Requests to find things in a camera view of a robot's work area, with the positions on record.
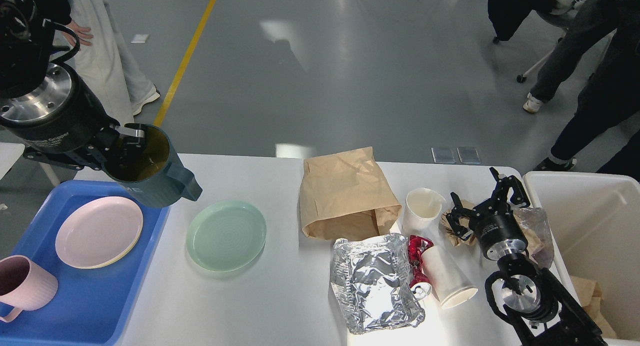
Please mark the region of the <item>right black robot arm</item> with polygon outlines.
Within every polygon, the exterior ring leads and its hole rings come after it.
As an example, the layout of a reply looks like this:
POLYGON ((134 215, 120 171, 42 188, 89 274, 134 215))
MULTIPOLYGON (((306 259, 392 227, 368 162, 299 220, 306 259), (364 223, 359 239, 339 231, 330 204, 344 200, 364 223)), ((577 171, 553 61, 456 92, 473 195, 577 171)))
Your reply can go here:
POLYGON ((524 346, 604 346, 601 328, 548 268, 528 256, 513 210, 530 205, 521 181, 489 170, 496 182, 490 197, 466 208, 452 192, 446 220, 458 239, 474 235, 483 257, 497 263, 484 285, 492 312, 514 328, 524 346))

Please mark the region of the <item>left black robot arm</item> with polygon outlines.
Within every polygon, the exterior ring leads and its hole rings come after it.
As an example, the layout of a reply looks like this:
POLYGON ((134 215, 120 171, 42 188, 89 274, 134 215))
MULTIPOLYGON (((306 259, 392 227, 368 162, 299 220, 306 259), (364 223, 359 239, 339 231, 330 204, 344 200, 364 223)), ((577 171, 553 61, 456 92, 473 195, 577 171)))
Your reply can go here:
POLYGON ((95 88, 67 61, 80 46, 51 59, 55 32, 35 0, 1 0, 1 125, 25 143, 22 156, 60 168, 127 169, 146 150, 147 127, 107 112, 95 88))

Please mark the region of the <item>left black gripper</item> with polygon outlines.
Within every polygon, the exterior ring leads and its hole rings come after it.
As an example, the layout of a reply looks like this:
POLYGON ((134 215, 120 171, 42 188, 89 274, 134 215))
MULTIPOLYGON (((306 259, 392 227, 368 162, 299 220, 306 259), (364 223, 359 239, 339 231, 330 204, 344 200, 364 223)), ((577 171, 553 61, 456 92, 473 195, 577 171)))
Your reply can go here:
POLYGON ((39 86, 20 97, 2 98, 0 106, 1 125, 31 146, 22 154, 28 160, 102 171, 103 166, 134 166, 147 147, 146 125, 119 126, 66 64, 49 63, 39 86))

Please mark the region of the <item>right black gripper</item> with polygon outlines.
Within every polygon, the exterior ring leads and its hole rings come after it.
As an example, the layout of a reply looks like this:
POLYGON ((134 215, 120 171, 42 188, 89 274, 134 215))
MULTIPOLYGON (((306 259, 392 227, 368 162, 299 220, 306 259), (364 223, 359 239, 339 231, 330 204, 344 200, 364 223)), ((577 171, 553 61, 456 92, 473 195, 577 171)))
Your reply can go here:
POLYGON ((468 209, 463 207, 460 197, 451 192, 453 207, 446 218, 455 236, 466 241, 473 232, 483 256, 498 261, 508 254, 526 252, 528 241, 512 209, 530 207, 531 202, 517 177, 503 175, 494 167, 489 170, 496 180, 490 198, 468 209), (469 227, 460 225, 461 217, 470 220, 469 227))

